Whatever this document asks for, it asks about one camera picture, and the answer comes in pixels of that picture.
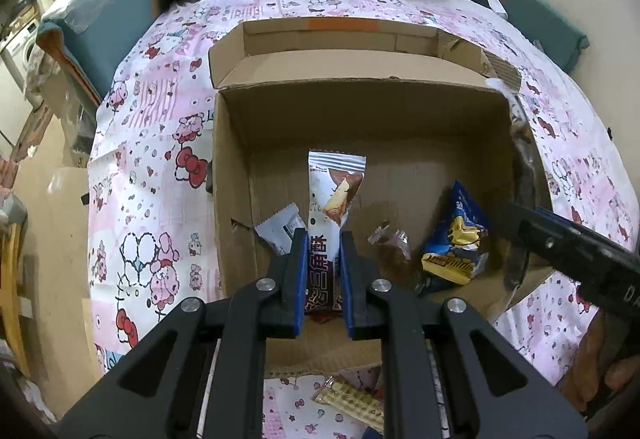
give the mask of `small white packet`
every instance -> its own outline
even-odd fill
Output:
[[[342,309],[340,228],[364,179],[367,159],[359,155],[309,152],[309,264],[305,311]]]
[[[291,251],[293,232],[296,228],[306,229],[304,221],[300,218],[298,206],[292,202],[255,226],[255,232],[269,243],[276,255],[281,256]]]

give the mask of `floor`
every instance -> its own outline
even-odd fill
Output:
[[[71,167],[54,117],[33,158],[20,162],[14,193],[27,208],[22,261],[33,320],[23,319],[34,382],[61,417],[95,382],[97,362],[85,332],[88,191],[85,168]]]

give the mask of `hello kitty bed sheet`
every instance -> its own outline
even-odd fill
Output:
[[[204,187],[216,93],[207,50],[241,21],[326,15],[437,26],[516,66],[554,211],[634,249],[638,200],[602,122],[571,78],[491,10],[468,0],[174,4],[121,62],[97,114],[88,164],[88,276],[103,371],[181,299],[223,295]],[[574,283],[556,273],[497,328],[555,383],[593,313]]]

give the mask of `yellow wooden furniture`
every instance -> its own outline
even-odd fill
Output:
[[[6,341],[14,353],[20,371],[29,376],[29,367],[20,331],[20,297],[18,297],[18,253],[20,226],[9,226],[9,233],[0,242],[0,315]]]

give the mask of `silver bolt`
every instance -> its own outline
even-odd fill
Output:
[[[255,286],[258,288],[258,291],[273,291],[276,287],[276,282],[271,278],[260,278]]]
[[[200,300],[197,298],[185,298],[180,303],[180,309],[182,309],[186,313],[194,313],[198,309],[200,309]]]
[[[447,309],[452,313],[463,313],[466,309],[466,302],[462,298],[452,298],[447,302]]]
[[[386,293],[391,290],[391,282],[389,282],[386,278],[378,278],[371,282],[371,287],[373,291],[377,291],[379,293]]]

